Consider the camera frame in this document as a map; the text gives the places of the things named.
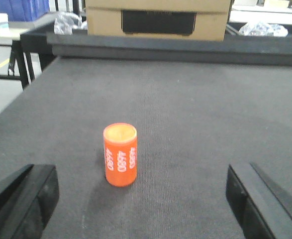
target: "table leg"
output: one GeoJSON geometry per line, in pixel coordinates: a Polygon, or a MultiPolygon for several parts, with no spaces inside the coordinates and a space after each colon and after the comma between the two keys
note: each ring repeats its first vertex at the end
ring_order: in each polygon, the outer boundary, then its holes
{"type": "Polygon", "coordinates": [[[15,53],[18,71],[20,73],[20,80],[22,83],[22,88],[24,89],[25,87],[28,86],[29,83],[21,41],[17,40],[12,41],[12,51],[14,51],[15,53]]]}
{"type": "Polygon", "coordinates": [[[15,68],[15,53],[13,50],[11,50],[10,54],[10,61],[8,63],[8,68],[7,68],[7,75],[8,76],[14,76],[14,68],[15,68]]]}
{"type": "Polygon", "coordinates": [[[55,10],[58,11],[58,0],[55,0],[55,10]]]}
{"type": "Polygon", "coordinates": [[[26,63],[28,67],[28,73],[30,75],[30,80],[33,81],[35,79],[35,76],[34,76],[31,54],[29,52],[25,52],[25,58],[26,58],[26,63]]]}
{"type": "Polygon", "coordinates": [[[42,71],[44,71],[44,69],[56,58],[56,56],[46,54],[38,54],[38,57],[40,58],[42,71]]]}

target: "floor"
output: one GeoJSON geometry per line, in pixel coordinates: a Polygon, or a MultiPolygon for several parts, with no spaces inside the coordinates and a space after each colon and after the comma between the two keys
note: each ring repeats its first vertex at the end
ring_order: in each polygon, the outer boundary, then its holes
{"type": "MultiPolygon", "coordinates": [[[[66,10],[66,0],[59,0],[59,9],[66,10]]],[[[72,10],[72,0],[69,0],[70,10],[72,10]]],[[[50,10],[55,11],[55,2],[50,0],[50,10]]],[[[0,44],[10,44],[10,41],[0,40],[0,44]]],[[[7,74],[7,61],[10,55],[9,47],[0,47],[0,74],[7,74]]],[[[41,74],[40,63],[37,54],[32,54],[32,63],[35,77],[41,74]]],[[[20,81],[0,80],[0,113],[22,92],[20,81]]]]}

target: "white table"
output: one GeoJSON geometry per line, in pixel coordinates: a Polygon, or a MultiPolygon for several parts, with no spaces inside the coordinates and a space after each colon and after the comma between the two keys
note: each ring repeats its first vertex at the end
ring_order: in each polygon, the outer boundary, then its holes
{"type": "Polygon", "coordinates": [[[292,9],[237,5],[232,7],[230,22],[246,23],[255,20],[292,25],[292,9]]]}

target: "metal stand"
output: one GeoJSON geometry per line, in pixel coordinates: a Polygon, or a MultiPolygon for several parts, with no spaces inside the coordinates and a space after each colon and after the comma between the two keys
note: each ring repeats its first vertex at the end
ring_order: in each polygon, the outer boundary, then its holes
{"type": "MultiPolygon", "coordinates": [[[[1,47],[11,47],[11,54],[10,54],[10,61],[8,65],[7,75],[0,75],[0,79],[2,80],[20,80],[22,84],[22,88],[24,89],[28,86],[28,74],[26,70],[25,60],[24,60],[24,53],[21,45],[20,40],[13,40],[12,45],[2,45],[1,47]],[[20,76],[15,76],[14,67],[15,67],[15,60],[17,62],[18,71],[20,76]]],[[[29,69],[30,79],[33,80],[34,71],[31,61],[31,55],[29,52],[25,53],[26,61],[29,69]]]]}

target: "cardboard box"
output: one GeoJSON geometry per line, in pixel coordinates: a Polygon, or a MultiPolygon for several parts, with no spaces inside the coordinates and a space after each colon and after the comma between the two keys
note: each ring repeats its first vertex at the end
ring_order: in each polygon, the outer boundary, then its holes
{"type": "Polygon", "coordinates": [[[93,35],[223,40],[231,0],[86,0],[93,35]]]}

